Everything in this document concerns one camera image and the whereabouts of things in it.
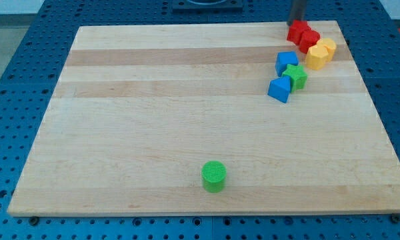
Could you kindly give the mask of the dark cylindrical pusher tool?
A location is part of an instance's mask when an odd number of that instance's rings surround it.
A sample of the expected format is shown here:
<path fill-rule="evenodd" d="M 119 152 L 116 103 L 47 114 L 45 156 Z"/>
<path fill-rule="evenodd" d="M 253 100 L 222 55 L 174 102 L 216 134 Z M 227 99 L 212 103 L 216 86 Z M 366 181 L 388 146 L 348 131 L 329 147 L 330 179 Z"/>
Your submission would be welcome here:
<path fill-rule="evenodd" d="M 291 26 L 295 20 L 303 21 L 307 9 L 307 0 L 291 0 L 287 25 Z"/>

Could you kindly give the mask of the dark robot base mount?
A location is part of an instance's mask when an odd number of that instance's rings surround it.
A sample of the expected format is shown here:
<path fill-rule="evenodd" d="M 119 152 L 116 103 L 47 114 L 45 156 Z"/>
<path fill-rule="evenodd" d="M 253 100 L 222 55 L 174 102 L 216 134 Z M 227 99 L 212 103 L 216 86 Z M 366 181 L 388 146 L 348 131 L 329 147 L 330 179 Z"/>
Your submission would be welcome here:
<path fill-rule="evenodd" d="M 172 0 L 173 12 L 242 10 L 242 0 Z"/>

